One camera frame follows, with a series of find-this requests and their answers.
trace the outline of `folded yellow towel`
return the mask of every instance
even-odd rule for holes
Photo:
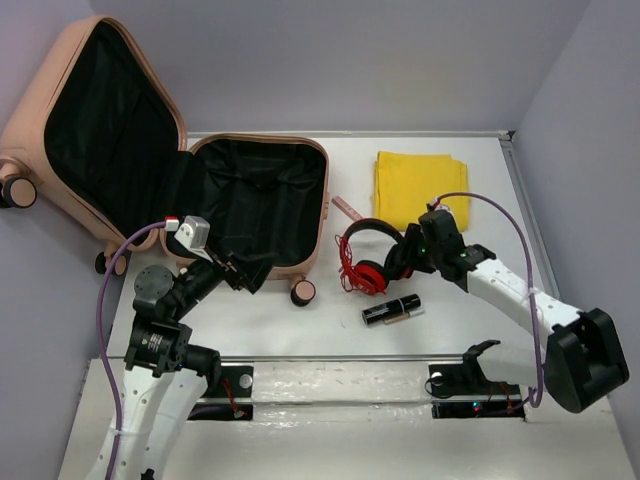
[[[447,192],[469,189],[467,166],[451,155],[379,152],[375,168],[374,216],[404,231],[426,212],[427,203]],[[469,225],[469,197],[442,201],[461,232]]]

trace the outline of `open suitcase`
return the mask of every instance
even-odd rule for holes
[[[26,208],[42,193],[105,242],[102,273],[141,227],[201,216],[232,250],[237,241],[276,253],[269,278],[290,279],[294,302],[308,303],[315,288],[305,275],[329,206],[324,149],[240,134],[186,145],[180,112],[131,35],[112,18],[92,17],[60,34],[0,138],[1,206]],[[153,231],[131,250],[160,237],[179,264],[189,263],[165,235]]]

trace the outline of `red headphones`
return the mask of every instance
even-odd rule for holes
[[[360,260],[352,265],[353,254],[349,245],[349,238],[356,232],[362,230],[375,230],[390,236],[396,241],[396,245],[391,247],[384,261],[384,266],[371,260]],[[397,261],[398,246],[402,243],[404,237],[394,227],[387,222],[376,218],[363,218],[351,224],[342,237],[336,236],[336,243],[340,248],[340,281],[342,288],[350,292],[354,289],[360,290],[367,295],[375,295],[376,293],[384,293],[391,280],[400,280],[408,278],[413,270],[403,265],[399,265]]]

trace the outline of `white tabletop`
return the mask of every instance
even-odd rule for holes
[[[373,167],[378,151],[413,154],[450,153],[468,165],[469,187],[488,195],[523,224],[512,180],[497,138],[370,137],[316,138],[330,159],[329,191],[340,195],[363,215],[372,213]],[[220,286],[184,322],[193,329],[191,343],[219,350],[225,357],[382,356],[462,353],[475,343],[495,338],[516,346],[531,337],[482,300],[443,281],[438,274],[415,274],[392,282],[387,297],[345,293],[338,278],[334,236],[350,220],[331,206],[324,224],[318,261],[308,278],[317,290],[312,303],[295,307],[287,282],[266,282],[254,296]],[[472,201],[467,243],[493,250],[512,270],[524,275],[524,257],[513,227],[492,207]],[[384,260],[390,241],[362,232],[352,237],[355,260]],[[144,267],[175,265],[160,248],[132,255],[120,297],[108,354],[124,356],[134,317],[133,282]],[[536,282],[541,286],[538,266]],[[403,295],[417,293],[426,314],[399,324],[367,329],[360,311]]]
[[[122,361],[112,363],[119,379]],[[254,420],[188,422],[164,480],[633,479],[606,399],[574,415],[547,395],[527,410],[527,422],[434,420],[424,362],[262,362],[255,369]],[[94,360],[61,480],[85,477],[112,413]]]

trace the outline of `purple wall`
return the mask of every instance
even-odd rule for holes
[[[515,129],[588,0],[90,0],[190,131]]]
[[[631,372],[612,395],[640,474],[640,2],[593,0],[518,133],[566,301],[613,315]]]
[[[59,31],[91,13],[86,0],[2,1],[0,129]],[[29,210],[0,210],[3,480],[57,478],[86,363],[97,355],[99,249],[43,199]],[[112,310],[118,296],[118,288],[110,292]]]

